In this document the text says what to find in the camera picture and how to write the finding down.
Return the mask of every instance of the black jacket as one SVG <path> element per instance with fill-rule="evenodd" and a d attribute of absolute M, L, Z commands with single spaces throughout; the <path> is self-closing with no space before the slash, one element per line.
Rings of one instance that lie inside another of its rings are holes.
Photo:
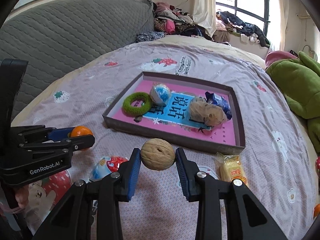
<path fill-rule="evenodd" d="M 238 33 L 243 33 L 246 36 L 251 36 L 254 33 L 257 34 L 261 47 L 266 47 L 266 44 L 270 44 L 264 32 L 257 25 L 246 23 L 228 11 L 218 12 L 218 14 L 221 16 L 221 19 L 225 24 L 229 24 L 230 21 L 234 25 L 243 26 L 242 29 L 237 29 Z"/>

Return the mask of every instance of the yellow snack package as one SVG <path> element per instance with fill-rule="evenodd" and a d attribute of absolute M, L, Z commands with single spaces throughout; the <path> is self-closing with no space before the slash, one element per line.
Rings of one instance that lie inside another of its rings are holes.
<path fill-rule="evenodd" d="M 220 175 L 221 179 L 231 182 L 233 179 L 240 179 L 247 187 L 249 187 L 247 176 L 244 173 L 239 155 L 222 155 L 218 153 L 220 158 Z"/>

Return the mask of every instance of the window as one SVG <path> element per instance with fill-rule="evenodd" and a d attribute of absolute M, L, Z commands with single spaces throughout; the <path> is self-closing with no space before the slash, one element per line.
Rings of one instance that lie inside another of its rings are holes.
<path fill-rule="evenodd" d="M 216 0 L 216 10 L 228 11 L 268 32 L 269 0 Z"/>

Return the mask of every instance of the green ring toy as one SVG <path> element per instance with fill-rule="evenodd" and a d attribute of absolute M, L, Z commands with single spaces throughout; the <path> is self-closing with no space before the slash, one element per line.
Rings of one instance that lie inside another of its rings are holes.
<path fill-rule="evenodd" d="M 141 107 L 134 107 L 131 104 L 137 100 L 143 100 L 144 105 Z M 131 116 L 139 116 L 147 113 L 152 106 L 152 100 L 149 94 L 145 92 L 136 92 L 132 95 L 129 95 L 124 101 L 122 108 L 126 112 L 126 114 Z"/>

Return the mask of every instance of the blue gripper pad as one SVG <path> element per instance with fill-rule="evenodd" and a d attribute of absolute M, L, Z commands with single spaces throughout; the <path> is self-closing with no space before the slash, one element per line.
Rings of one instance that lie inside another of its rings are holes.
<path fill-rule="evenodd" d="M 141 166 L 140 149 L 135 148 L 131 154 L 130 160 L 121 163 L 118 172 L 121 174 L 121 183 L 119 185 L 117 196 L 119 201 L 129 202 L 134 196 L 139 171 Z"/>
<path fill-rule="evenodd" d="M 129 176 L 129 186 L 128 186 L 128 199 L 131 200 L 131 198 L 134 195 L 134 192 L 136 190 L 136 185 L 138 182 L 138 176 L 139 176 L 139 171 L 140 171 L 140 166 L 141 166 L 141 159 L 140 159 L 140 150 L 137 149 L 135 156 L 133 154 L 131 155 L 131 158 L 134 157 L 132 160 L 132 169 L 131 173 Z"/>
<path fill-rule="evenodd" d="M 176 165 L 183 195 L 189 202 L 198 201 L 200 186 L 195 180 L 195 175 L 199 172 L 198 165 L 188 161 L 182 148 L 176 150 Z"/>
<path fill-rule="evenodd" d="M 55 129 L 48 134 L 48 139 L 54 142 L 62 141 L 63 139 L 68 138 L 68 134 L 72 132 L 74 127 Z"/>

